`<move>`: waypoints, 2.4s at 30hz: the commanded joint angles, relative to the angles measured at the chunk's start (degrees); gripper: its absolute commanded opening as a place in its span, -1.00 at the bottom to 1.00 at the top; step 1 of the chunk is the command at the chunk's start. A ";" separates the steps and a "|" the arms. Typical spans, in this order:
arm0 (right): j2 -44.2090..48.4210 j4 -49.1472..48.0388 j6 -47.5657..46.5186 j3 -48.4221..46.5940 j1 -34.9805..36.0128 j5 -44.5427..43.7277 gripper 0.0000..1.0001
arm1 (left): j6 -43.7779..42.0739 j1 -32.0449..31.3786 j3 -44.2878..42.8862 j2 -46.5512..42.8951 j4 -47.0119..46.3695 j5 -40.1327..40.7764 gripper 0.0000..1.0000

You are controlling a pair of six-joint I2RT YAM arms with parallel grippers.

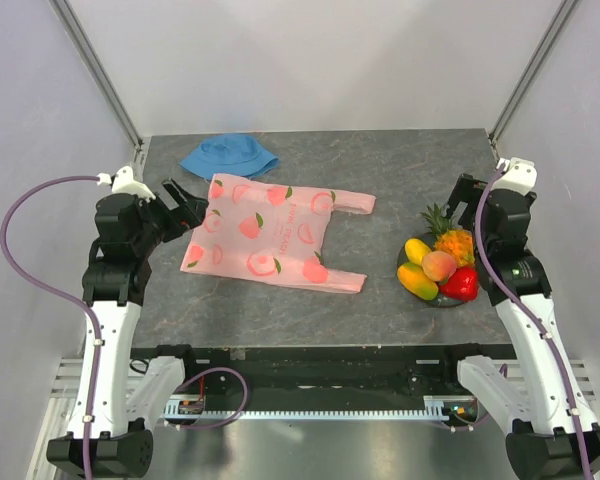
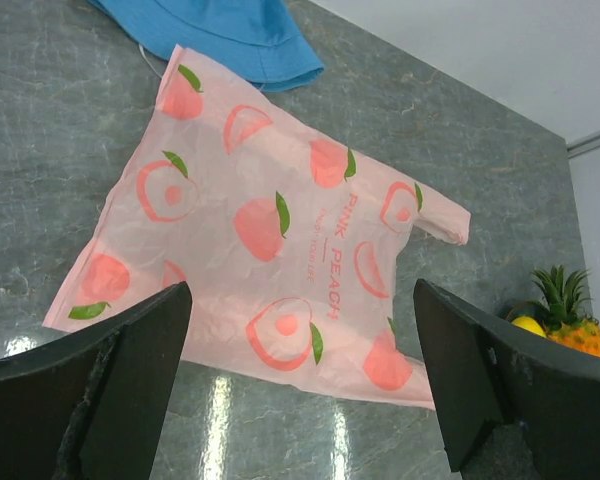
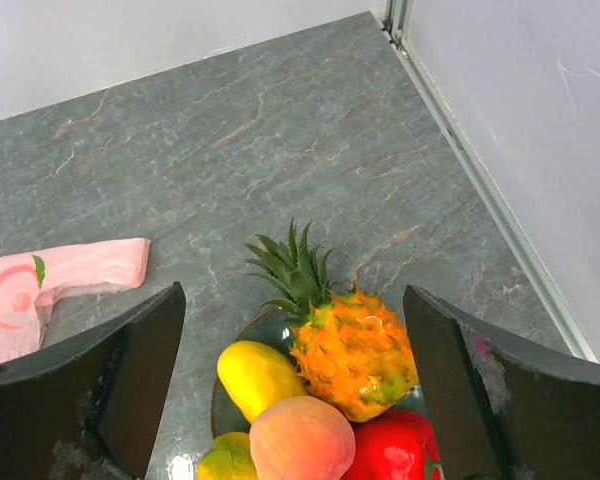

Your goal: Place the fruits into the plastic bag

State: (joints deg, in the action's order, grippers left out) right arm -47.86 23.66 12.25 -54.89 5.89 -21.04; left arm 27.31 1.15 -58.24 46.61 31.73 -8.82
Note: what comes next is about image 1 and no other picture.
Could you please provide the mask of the toy peach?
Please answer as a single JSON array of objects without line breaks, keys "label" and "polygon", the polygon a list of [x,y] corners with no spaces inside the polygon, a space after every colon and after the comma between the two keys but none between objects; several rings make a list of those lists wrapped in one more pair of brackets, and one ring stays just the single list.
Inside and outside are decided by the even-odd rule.
[{"label": "toy peach", "polygon": [[432,251],[423,257],[421,267],[430,280],[440,283],[448,280],[455,273],[457,263],[446,252]]}]

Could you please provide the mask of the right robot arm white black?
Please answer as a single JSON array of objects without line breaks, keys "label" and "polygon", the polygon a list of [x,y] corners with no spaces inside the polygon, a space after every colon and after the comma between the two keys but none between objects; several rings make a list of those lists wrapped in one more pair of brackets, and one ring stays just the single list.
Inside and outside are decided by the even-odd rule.
[{"label": "right robot arm white black", "polygon": [[600,423],[582,393],[558,330],[551,286],[527,247],[529,181],[488,182],[461,175],[447,202],[451,217],[471,230],[479,284],[504,324],[525,389],[519,391],[486,355],[452,359],[438,368],[447,392],[467,389],[505,436],[519,479],[591,479],[600,471]]}]

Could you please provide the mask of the yellow green red mango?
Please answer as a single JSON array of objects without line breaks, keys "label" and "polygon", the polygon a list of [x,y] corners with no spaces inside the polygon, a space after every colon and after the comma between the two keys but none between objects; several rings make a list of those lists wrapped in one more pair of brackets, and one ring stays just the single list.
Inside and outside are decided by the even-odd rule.
[{"label": "yellow green red mango", "polygon": [[397,268],[397,278],[402,286],[421,300],[432,301],[438,293],[438,285],[429,279],[420,265],[405,262]]}]

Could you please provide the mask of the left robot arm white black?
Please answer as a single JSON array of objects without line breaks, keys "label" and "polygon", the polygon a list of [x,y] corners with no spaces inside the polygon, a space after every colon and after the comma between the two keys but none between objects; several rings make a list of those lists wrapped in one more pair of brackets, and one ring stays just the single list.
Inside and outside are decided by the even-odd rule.
[{"label": "left robot arm white black", "polygon": [[132,340],[151,276],[149,257],[201,225],[208,202],[175,180],[163,188],[176,203],[156,194],[114,186],[96,204],[98,236],[82,278],[87,332],[80,385],[67,432],[46,447],[59,470],[92,479],[141,478],[153,454],[153,429],[170,396],[188,393],[199,369],[187,345],[160,345],[143,353],[148,369],[128,388]]}]

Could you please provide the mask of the pink peach plastic bag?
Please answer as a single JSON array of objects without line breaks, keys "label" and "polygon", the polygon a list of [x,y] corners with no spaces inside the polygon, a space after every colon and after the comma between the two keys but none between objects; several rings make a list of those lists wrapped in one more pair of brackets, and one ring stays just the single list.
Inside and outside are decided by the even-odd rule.
[{"label": "pink peach plastic bag", "polygon": [[339,294],[361,291],[366,276],[326,267],[321,248],[333,212],[368,215],[374,196],[216,174],[208,200],[182,272]]}]

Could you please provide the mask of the yellow toy mango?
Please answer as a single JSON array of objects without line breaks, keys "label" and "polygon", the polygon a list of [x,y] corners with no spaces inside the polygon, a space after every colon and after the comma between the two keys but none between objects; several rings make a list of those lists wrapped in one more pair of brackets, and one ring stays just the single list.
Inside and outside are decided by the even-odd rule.
[{"label": "yellow toy mango", "polygon": [[409,262],[422,265],[423,259],[431,253],[431,248],[419,238],[410,238],[404,244],[404,253]]}]

